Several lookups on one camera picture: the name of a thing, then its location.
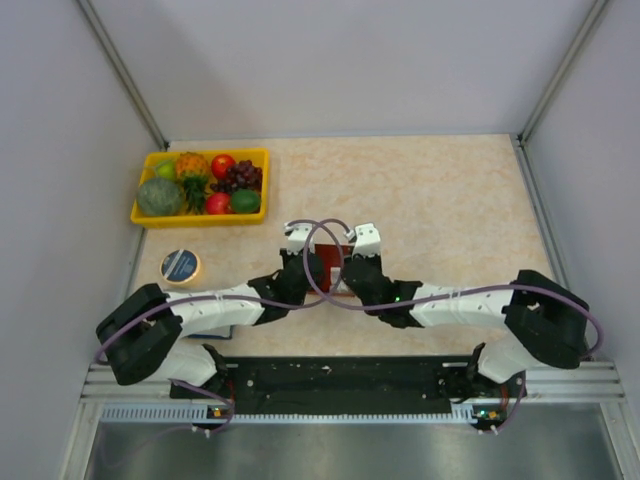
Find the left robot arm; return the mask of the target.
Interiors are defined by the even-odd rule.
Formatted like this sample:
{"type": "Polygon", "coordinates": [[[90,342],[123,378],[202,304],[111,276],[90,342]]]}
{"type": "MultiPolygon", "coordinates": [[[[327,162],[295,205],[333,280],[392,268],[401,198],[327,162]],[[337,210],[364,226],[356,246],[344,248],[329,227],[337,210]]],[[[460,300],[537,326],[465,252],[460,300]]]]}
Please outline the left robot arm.
{"type": "Polygon", "coordinates": [[[282,319],[304,304],[310,280],[324,280],[322,259],[293,255],[270,275],[221,291],[164,291],[145,284],[130,295],[96,328],[96,336],[116,382],[129,386],[144,380],[167,379],[189,398],[189,385],[205,396],[225,388],[228,368],[211,345],[189,338],[205,331],[257,326],[282,319]]]}

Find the small clear plastic bag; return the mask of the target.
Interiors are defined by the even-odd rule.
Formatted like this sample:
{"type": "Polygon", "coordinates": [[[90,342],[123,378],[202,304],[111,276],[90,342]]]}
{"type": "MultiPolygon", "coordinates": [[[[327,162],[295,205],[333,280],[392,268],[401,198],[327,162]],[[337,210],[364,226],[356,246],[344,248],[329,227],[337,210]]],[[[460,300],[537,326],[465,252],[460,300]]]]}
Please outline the small clear plastic bag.
{"type": "Polygon", "coordinates": [[[331,267],[329,269],[329,288],[333,288],[341,282],[341,269],[339,267],[331,267]]]}

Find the red paper box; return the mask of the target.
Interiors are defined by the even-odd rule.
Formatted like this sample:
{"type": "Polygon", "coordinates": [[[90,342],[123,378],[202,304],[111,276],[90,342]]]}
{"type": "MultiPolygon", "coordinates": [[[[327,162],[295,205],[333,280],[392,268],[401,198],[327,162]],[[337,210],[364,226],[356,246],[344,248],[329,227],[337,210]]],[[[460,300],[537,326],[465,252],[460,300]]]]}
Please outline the red paper box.
{"type": "MultiPolygon", "coordinates": [[[[332,288],[329,288],[329,269],[331,267],[340,268],[340,254],[339,249],[335,245],[330,244],[316,244],[315,254],[322,260],[324,267],[324,277],[317,285],[321,291],[328,294],[332,288]]],[[[334,295],[343,297],[353,297],[349,287],[341,280],[338,288],[334,291],[334,295]]]]}

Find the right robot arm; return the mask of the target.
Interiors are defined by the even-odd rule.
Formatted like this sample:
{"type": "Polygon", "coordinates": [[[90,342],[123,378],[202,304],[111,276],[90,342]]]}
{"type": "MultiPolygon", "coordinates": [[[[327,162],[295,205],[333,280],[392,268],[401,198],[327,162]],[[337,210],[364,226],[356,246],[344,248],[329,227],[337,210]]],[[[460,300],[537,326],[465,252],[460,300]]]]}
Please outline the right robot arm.
{"type": "Polygon", "coordinates": [[[506,290],[474,292],[392,280],[377,261],[355,256],[341,280],[367,314],[394,328],[458,325],[503,331],[495,341],[478,343],[467,364],[467,384],[481,396],[530,368],[574,370],[588,355],[588,304],[535,270],[521,270],[506,290]]]}

